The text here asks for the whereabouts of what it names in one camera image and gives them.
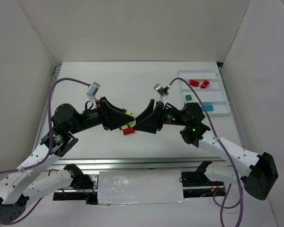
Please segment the pale yellow sloped lego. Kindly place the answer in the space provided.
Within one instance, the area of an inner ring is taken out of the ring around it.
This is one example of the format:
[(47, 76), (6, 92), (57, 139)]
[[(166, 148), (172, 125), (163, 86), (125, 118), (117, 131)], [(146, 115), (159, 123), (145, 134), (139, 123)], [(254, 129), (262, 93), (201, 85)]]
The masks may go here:
[(133, 127), (136, 124), (136, 120), (134, 118), (134, 114), (132, 112), (130, 112), (129, 110), (126, 111), (126, 114), (133, 117), (133, 121), (131, 121), (130, 123), (128, 123), (128, 127)]

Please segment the blue long lego brick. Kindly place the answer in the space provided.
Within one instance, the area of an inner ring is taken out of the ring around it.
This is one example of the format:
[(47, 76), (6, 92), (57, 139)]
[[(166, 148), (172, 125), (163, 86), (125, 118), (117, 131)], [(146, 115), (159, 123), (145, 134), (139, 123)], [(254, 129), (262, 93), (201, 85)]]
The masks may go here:
[(213, 112), (214, 111), (214, 108), (213, 108), (213, 105), (204, 105), (204, 106), (201, 106), (201, 109), (202, 109), (202, 112)]

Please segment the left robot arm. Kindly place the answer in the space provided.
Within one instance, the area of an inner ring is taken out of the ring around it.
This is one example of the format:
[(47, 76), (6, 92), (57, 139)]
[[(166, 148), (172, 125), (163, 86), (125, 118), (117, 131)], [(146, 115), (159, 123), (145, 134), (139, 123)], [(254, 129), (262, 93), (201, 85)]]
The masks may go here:
[(62, 170), (40, 181), (36, 181), (36, 178), (74, 147), (79, 141), (74, 137), (75, 133), (100, 124), (105, 130), (115, 130), (133, 122), (134, 117), (102, 97), (96, 108), (85, 107), (83, 113), (79, 113), (71, 104), (62, 104), (57, 107), (51, 120), (52, 131), (41, 139), (16, 172), (0, 181), (0, 223), (4, 225), (15, 223), (27, 207), (55, 190), (64, 187), (92, 188), (94, 183), (91, 178), (75, 164), (67, 164)]

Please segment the small green square lego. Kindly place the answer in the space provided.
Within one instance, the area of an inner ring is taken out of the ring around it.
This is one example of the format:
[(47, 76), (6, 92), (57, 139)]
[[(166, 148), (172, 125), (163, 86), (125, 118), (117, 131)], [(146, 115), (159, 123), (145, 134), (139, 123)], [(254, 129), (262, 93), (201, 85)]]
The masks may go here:
[(185, 100), (186, 101), (192, 101), (191, 95), (185, 95)]

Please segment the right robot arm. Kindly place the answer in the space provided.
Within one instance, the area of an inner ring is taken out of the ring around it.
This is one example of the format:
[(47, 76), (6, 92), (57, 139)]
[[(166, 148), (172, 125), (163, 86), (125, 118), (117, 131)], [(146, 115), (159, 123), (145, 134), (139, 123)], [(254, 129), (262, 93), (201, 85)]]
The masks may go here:
[(212, 152), (225, 161), (233, 163), (238, 174), (232, 172), (234, 180), (240, 179), (245, 191), (264, 201), (278, 179), (272, 155), (244, 149), (214, 133), (213, 128), (203, 124), (205, 118), (199, 104), (189, 103), (178, 110), (171, 104), (150, 101), (147, 108), (136, 117), (136, 131), (155, 134), (164, 124), (181, 125), (180, 135), (186, 144)]

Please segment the red curved lego brick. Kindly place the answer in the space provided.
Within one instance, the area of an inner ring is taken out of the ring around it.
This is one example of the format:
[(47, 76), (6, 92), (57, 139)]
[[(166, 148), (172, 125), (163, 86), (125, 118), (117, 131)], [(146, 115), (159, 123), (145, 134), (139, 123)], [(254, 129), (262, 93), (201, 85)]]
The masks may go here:
[(192, 87), (198, 87), (200, 85), (200, 82), (196, 81), (196, 80), (193, 80), (193, 79), (190, 79), (189, 80), (189, 85), (192, 86)]

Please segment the red rounded lego brick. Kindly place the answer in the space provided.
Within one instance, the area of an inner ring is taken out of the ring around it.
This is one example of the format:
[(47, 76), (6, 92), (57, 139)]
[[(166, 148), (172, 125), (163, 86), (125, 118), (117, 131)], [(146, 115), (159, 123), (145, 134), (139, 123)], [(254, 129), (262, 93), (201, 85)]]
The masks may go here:
[(210, 85), (210, 82), (209, 82), (208, 80), (205, 80), (205, 81), (201, 84), (200, 88), (201, 88), (201, 89), (206, 89), (209, 85)]

